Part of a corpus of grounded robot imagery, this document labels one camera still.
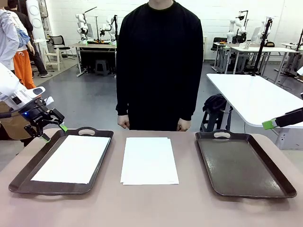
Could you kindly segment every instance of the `stool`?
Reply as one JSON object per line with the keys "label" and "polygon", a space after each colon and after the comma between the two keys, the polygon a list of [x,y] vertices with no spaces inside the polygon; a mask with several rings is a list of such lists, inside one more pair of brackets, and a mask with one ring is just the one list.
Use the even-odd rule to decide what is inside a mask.
{"label": "stool", "polygon": [[109,74],[108,62],[106,60],[96,60],[95,73],[107,76]]}
{"label": "stool", "polygon": [[[216,129],[221,128],[222,120],[223,120],[223,115],[224,115],[224,110],[219,110],[216,112],[211,112],[209,109],[205,111],[201,127],[200,127],[200,132],[211,132],[214,131],[214,125],[217,124]],[[226,125],[226,130],[231,129],[231,120],[232,120],[232,108],[229,111],[228,115],[228,120],[227,120],[227,125]]]}

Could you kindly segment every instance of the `black tray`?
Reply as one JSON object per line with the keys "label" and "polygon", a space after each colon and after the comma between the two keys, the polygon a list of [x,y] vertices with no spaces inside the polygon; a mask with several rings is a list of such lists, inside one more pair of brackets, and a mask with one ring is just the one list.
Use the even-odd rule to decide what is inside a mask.
{"label": "black tray", "polygon": [[[81,130],[92,130],[94,135],[83,134],[79,135]],[[40,194],[40,195],[73,195],[73,194],[85,194],[91,190],[94,185],[94,181],[97,177],[98,171],[101,167],[103,158],[107,152],[107,148],[113,137],[112,131],[98,131],[91,127],[83,127],[76,130],[67,130],[66,132],[60,130],[57,131],[50,142],[29,161],[29,163],[21,170],[21,172],[10,183],[9,190],[11,192],[27,193],[27,194]],[[50,156],[58,149],[68,135],[76,136],[95,136],[95,137],[109,137],[110,140],[105,148],[105,151],[99,160],[99,163],[90,179],[88,184],[79,183],[55,183],[55,182],[40,182],[31,181],[32,177],[38,172],[38,170],[45,164]]]}
{"label": "black tray", "polygon": [[226,130],[196,133],[213,189],[222,196],[293,198],[297,195],[284,174],[256,140]]}

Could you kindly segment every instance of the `black stool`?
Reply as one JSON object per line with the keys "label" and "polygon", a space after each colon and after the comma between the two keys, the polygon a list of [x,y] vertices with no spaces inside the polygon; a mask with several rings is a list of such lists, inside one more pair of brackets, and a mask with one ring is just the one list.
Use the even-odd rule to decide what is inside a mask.
{"label": "black stool", "polygon": [[[223,120],[224,110],[219,110],[216,112],[211,112],[209,109],[205,111],[200,132],[211,132],[214,131],[214,125],[217,124],[217,130],[221,128],[222,120]],[[227,119],[227,125],[226,130],[230,131],[231,129],[231,120],[232,120],[232,108],[229,111],[228,119]]]}

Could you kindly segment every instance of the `tray rim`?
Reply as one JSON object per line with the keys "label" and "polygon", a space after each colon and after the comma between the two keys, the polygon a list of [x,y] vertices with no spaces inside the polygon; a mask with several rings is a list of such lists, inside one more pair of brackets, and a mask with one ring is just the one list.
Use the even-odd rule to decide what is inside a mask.
{"label": "tray rim", "polygon": [[[199,138],[198,136],[200,136],[201,134],[208,134],[208,135],[214,135],[215,133],[219,133],[219,132],[225,132],[225,133],[228,133],[231,135],[231,138],[234,137],[234,136],[237,136],[237,135],[241,135],[241,136],[246,136],[247,137],[247,142],[249,143],[248,141],[248,138],[250,140],[253,140],[258,146],[259,148],[262,150],[262,152],[264,152],[264,154],[267,156],[267,158],[275,165],[275,167],[281,172],[281,174],[285,177],[285,179],[288,181],[288,183],[291,185],[291,187],[293,188],[293,190],[295,191],[294,195],[290,195],[290,196],[258,196],[258,195],[253,195],[253,196],[249,196],[249,195],[235,195],[235,194],[224,194],[224,193],[221,193],[219,192],[215,187],[214,187],[214,183],[213,183],[213,178],[212,178],[212,175],[210,174],[209,172],[209,168],[207,167],[207,163],[206,163],[206,160],[205,160],[205,155],[204,155],[204,152],[202,151],[202,148],[199,144],[199,139],[202,139],[202,138]],[[213,190],[221,195],[221,196],[224,196],[224,197],[238,197],[238,198],[248,198],[248,199],[291,199],[291,198],[294,198],[297,196],[297,190],[293,187],[293,185],[290,183],[290,181],[287,179],[287,177],[284,175],[284,173],[279,169],[279,167],[274,163],[274,161],[270,158],[270,156],[265,152],[265,150],[259,145],[259,143],[255,140],[255,138],[251,135],[251,134],[245,134],[245,133],[233,133],[233,132],[230,132],[228,130],[215,130],[213,132],[196,132],[195,133],[195,136],[196,136],[196,142],[199,146],[199,150],[202,154],[202,157],[203,157],[203,162],[205,164],[205,168],[207,170],[207,174],[208,174],[208,177],[209,177],[209,180],[211,182],[211,185],[212,185],[212,188]],[[231,138],[226,138],[226,137],[214,137],[214,139],[231,139]]]}
{"label": "tray rim", "polygon": [[[94,131],[95,134],[91,135],[91,134],[79,134],[80,131],[82,130],[91,130]],[[49,151],[52,149],[52,147],[55,145],[56,142],[58,142],[58,140],[64,136],[68,136],[68,135],[78,135],[78,136],[93,136],[93,137],[98,137],[96,134],[97,133],[107,133],[109,136],[107,136],[109,138],[109,142],[105,148],[105,151],[103,153],[103,155],[101,156],[98,165],[96,166],[96,169],[90,179],[90,182],[88,184],[80,184],[80,183],[57,183],[57,182],[48,182],[51,184],[64,184],[64,185],[70,185],[70,186],[75,186],[75,185],[85,185],[87,186],[87,189],[81,191],[81,192],[29,192],[29,191],[23,191],[20,189],[20,187],[22,187],[22,184],[24,182],[27,182],[28,180],[27,177],[35,170],[35,168],[39,165],[39,163],[41,162],[41,160],[49,153]],[[20,194],[35,194],[35,195],[80,195],[80,194],[86,194],[88,193],[94,186],[94,183],[96,181],[97,175],[99,173],[99,170],[101,168],[101,165],[103,163],[104,157],[106,156],[106,153],[108,151],[108,147],[111,144],[111,140],[113,138],[114,132],[113,131],[106,131],[106,130],[96,130],[92,127],[81,127],[78,129],[69,129],[66,132],[62,131],[62,130],[58,130],[57,132],[55,132],[55,134],[51,137],[51,140],[46,143],[31,159],[30,161],[22,168],[22,170],[16,175],[16,177],[12,180],[12,182],[9,184],[9,190],[11,192],[14,193],[20,193]],[[33,162],[35,160],[35,158],[40,157],[40,160],[38,160],[38,163],[30,170],[30,172],[23,177],[24,172],[28,172],[27,168],[30,167],[30,163]]]}

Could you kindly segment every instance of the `person in black sweater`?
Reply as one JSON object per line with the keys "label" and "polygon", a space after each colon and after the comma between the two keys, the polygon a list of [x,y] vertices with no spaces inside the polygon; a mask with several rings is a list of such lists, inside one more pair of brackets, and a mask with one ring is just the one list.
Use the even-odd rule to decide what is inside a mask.
{"label": "person in black sweater", "polygon": [[173,0],[150,0],[128,14],[117,44],[118,125],[187,131],[203,64],[199,18]]}
{"label": "person in black sweater", "polygon": [[28,55],[29,55],[30,60],[34,61],[35,65],[40,73],[40,77],[42,77],[42,78],[51,77],[52,74],[49,74],[46,71],[44,64],[40,58],[39,52],[36,49],[36,45],[34,44],[33,34],[32,34],[34,27],[30,23],[28,16],[18,11],[18,0],[8,0],[8,6],[10,8],[10,11],[17,14],[21,23],[26,28],[28,36],[31,38],[30,42],[31,42],[32,46],[34,47],[35,54],[33,54],[31,51],[28,51]]}

